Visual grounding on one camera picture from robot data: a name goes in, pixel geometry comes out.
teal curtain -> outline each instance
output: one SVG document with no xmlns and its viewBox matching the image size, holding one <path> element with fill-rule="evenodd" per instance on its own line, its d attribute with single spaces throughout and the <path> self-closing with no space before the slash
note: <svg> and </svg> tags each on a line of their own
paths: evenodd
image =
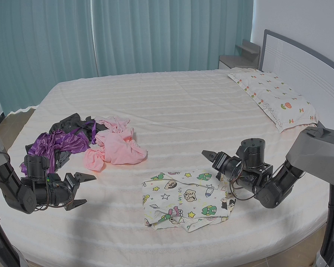
<svg viewBox="0 0 334 267">
<path fill-rule="evenodd" d="M 253 0 L 0 0 L 0 103 L 38 105 L 78 78 L 215 69 L 252 17 Z"/>
</svg>

clothing pile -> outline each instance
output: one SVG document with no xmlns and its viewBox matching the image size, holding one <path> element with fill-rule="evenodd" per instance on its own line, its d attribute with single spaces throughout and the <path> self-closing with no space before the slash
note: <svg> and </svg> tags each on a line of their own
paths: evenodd
<svg viewBox="0 0 334 267">
<path fill-rule="evenodd" d="M 147 155 L 146 149 L 140 148 L 132 139 L 133 128 L 126 128 L 130 120 L 119 117 L 90 116 L 85 121 L 78 113 L 52 125 L 49 133 L 42 133 L 36 141 L 26 146 L 28 155 L 47 156 L 50 167 L 47 173 L 54 173 L 62 167 L 71 154 L 86 152 L 85 166 L 100 171 L 104 161 L 112 164 L 136 164 Z M 99 149 L 91 149 L 89 142 L 98 143 Z M 20 165 L 27 175 L 27 167 Z"/>
<path fill-rule="evenodd" d="M 145 225 L 187 232 L 229 218 L 236 198 L 214 169 L 161 172 L 143 182 Z"/>
</svg>

yellow star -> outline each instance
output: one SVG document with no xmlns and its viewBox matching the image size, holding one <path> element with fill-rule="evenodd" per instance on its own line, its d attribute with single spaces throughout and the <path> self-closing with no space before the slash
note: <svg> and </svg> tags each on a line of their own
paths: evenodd
<svg viewBox="0 0 334 267">
<path fill-rule="evenodd" d="M 194 218 L 195 215 L 196 215 L 196 214 L 193 213 L 192 211 L 188 213 L 188 217 L 191 217 L 191 218 Z"/>
</svg>

bed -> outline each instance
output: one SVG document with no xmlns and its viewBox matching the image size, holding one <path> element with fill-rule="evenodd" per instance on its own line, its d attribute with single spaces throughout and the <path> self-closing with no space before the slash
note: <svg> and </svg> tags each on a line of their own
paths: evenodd
<svg viewBox="0 0 334 267">
<path fill-rule="evenodd" d="M 262 65 L 267 70 L 274 63 L 265 46 L 266 40 Z M 84 168 L 84 153 L 72 155 L 58 174 L 80 171 L 97 180 L 81 185 L 76 199 L 88 202 L 69 212 L 51 208 L 26 215 L 10 209 L 0 191 L 0 223 L 12 244 L 27 260 L 42 266 L 227 267 L 283 251 L 319 229 L 326 221 L 329 186 L 310 174 L 275 209 L 265 209 L 255 199 L 238 201 L 226 222 L 191 233 L 144 225 L 141 183 L 156 172 L 208 168 L 211 163 L 201 155 L 203 149 L 234 155 L 240 141 L 249 137 L 265 139 L 265 161 L 278 167 L 306 127 L 279 134 L 257 104 L 227 77 L 229 72 L 129 74 L 56 85 L 9 149 L 19 176 L 25 145 L 75 112 L 83 118 L 131 119 L 135 140 L 148 150 L 148 157 L 136 165 L 107 163 L 96 173 Z"/>
</svg>

white headboard panel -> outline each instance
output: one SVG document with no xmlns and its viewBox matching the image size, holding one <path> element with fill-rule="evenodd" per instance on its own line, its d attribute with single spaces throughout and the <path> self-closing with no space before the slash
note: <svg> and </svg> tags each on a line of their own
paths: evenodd
<svg viewBox="0 0 334 267">
<path fill-rule="evenodd" d="M 305 45 L 265 30 L 260 70 L 272 71 L 302 94 L 320 122 L 334 129 L 334 62 Z"/>
</svg>

